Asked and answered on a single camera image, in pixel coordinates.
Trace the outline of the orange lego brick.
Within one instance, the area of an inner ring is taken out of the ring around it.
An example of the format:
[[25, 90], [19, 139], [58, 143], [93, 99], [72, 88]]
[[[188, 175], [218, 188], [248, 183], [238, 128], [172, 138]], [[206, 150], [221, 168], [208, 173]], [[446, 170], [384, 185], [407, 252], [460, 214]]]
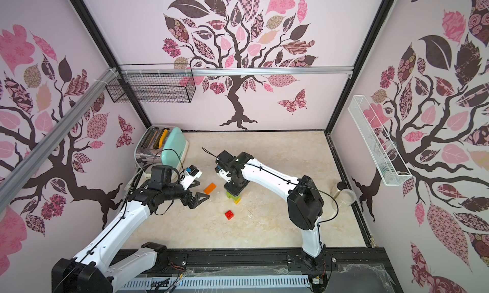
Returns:
[[215, 189], [216, 189], [216, 185], [214, 183], [211, 183], [208, 187], [204, 189], [204, 193], [206, 195], [210, 195]]

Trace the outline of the red lego brick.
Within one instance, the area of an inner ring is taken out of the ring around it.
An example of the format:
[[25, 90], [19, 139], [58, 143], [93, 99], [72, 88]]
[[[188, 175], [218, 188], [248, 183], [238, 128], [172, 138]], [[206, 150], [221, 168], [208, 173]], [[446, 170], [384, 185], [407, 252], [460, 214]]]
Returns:
[[231, 220], [234, 217], [234, 213], [231, 210], [226, 211], [225, 217], [227, 220]]

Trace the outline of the long green lego brick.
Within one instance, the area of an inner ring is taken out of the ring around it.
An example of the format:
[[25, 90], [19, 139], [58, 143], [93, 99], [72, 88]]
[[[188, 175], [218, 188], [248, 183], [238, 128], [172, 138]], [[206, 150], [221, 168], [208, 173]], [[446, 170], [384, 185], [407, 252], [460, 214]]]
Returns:
[[226, 196], [229, 198], [229, 199], [232, 199], [234, 201], [234, 199], [236, 198], [241, 198], [241, 196], [234, 196], [232, 195], [230, 192], [226, 192]]

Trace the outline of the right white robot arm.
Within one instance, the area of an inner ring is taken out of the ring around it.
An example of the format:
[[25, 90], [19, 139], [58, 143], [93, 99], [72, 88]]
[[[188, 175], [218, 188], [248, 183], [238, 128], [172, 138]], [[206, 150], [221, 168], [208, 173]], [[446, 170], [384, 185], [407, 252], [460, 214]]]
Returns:
[[285, 200], [290, 221], [301, 230], [303, 252], [312, 258], [320, 256], [322, 243], [317, 224], [323, 214], [324, 200], [312, 178], [286, 175], [246, 152], [233, 156], [224, 150], [215, 162], [215, 171], [225, 180], [224, 189], [230, 197], [240, 198], [245, 187], [253, 182]]

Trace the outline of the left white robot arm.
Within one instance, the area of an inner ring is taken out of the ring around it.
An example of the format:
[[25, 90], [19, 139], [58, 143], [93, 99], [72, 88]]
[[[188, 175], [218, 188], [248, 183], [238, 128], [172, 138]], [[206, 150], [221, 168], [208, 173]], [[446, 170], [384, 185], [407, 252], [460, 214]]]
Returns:
[[52, 292], [117, 292], [128, 281], [162, 260], [165, 246], [148, 243], [118, 263], [113, 260], [124, 243], [166, 201], [179, 200], [190, 209], [209, 196], [192, 193], [202, 175], [194, 165], [183, 170], [153, 166], [150, 178], [130, 191], [123, 209], [103, 231], [72, 259], [52, 268]]

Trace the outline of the mint green toaster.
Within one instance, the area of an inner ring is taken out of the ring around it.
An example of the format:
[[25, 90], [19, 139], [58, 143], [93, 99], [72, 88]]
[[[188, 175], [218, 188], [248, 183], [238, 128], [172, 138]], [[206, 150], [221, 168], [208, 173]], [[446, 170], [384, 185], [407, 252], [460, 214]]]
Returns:
[[157, 165], [183, 170], [189, 142], [177, 126], [152, 125], [145, 131], [134, 152], [136, 166], [145, 173]]

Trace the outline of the clear plastic cup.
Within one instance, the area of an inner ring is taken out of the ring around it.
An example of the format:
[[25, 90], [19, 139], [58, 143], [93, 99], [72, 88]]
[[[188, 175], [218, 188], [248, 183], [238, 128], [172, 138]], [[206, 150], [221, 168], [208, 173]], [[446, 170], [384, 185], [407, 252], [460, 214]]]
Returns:
[[339, 208], [351, 206], [357, 199], [355, 192], [349, 189], [345, 182], [338, 182], [331, 195]]

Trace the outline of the aluminium rail back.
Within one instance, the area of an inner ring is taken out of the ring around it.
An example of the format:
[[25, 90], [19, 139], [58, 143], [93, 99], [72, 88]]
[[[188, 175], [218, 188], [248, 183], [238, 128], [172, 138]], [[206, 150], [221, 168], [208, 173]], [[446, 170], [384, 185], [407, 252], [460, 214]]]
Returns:
[[184, 76], [232, 76], [232, 75], [318, 75], [318, 74], [353, 74], [353, 66], [309, 66], [309, 67], [276, 67], [276, 68], [185, 68], [122, 70], [122, 75], [129, 74], [183, 74]]

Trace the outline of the aluminium rail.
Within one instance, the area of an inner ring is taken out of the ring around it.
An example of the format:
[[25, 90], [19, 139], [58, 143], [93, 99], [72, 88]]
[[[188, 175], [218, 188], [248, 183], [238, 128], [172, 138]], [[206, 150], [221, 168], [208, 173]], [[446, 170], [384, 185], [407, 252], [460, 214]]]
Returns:
[[24, 188], [28, 180], [34, 175], [34, 172], [44, 163], [55, 147], [64, 140], [71, 128], [105, 90], [106, 84], [116, 76], [116, 69], [109, 68], [99, 79], [96, 79], [95, 84], [79, 99], [77, 104], [70, 108], [47, 136], [34, 147], [27, 158], [11, 171], [1, 184], [1, 210], [6, 209], [17, 193]]
[[276, 68], [185, 68], [122, 70], [122, 75], [129, 74], [183, 74], [184, 76], [232, 76], [232, 75], [318, 75], [318, 74], [353, 74], [353, 66], [309, 66], [309, 67], [276, 67]]

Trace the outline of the aluminium rail left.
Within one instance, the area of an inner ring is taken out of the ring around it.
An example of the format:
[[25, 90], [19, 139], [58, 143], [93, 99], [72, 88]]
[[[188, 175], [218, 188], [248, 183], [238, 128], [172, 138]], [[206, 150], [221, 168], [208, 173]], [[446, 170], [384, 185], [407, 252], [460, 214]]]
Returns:
[[71, 128], [105, 90], [106, 84], [116, 76], [116, 69], [109, 68], [99, 79], [96, 79], [95, 84], [79, 99], [77, 104], [70, 108], [47, 136], [34, 147], [27, 158], [11, 171], [1, 184], [1, 210], [6, 209], [17, 193], [24, 188], [28, 180], [34, 175], [34, 172], [44, 163], [55, 147], [64, 140]]

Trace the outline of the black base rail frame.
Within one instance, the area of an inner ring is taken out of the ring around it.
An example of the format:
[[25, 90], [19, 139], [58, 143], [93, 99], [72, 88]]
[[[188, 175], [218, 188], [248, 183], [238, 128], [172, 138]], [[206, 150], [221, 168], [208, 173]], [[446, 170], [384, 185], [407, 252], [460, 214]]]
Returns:
[[[110, 266], [129, 262], [136, 269], [130, 274], [132, 278], [145, 273], [166, 276], [203, 268], [285, 266], [289, 271], [319, 276], [325, 282], [333, 271], [351, 264], [380, 265], [386, 269], [387, 284], [395, 292], [402, 292], [384, 248], [322, 247], [314, 258], [301, 248], [168, 249], [148, 242], [140, 250], [118, 250], [109, 260]], [[52, 270], [53, 292], [114, 292], [115, 283], [115, 273], [110, 268], [99, 268], [89, 258], [63, 259]]]

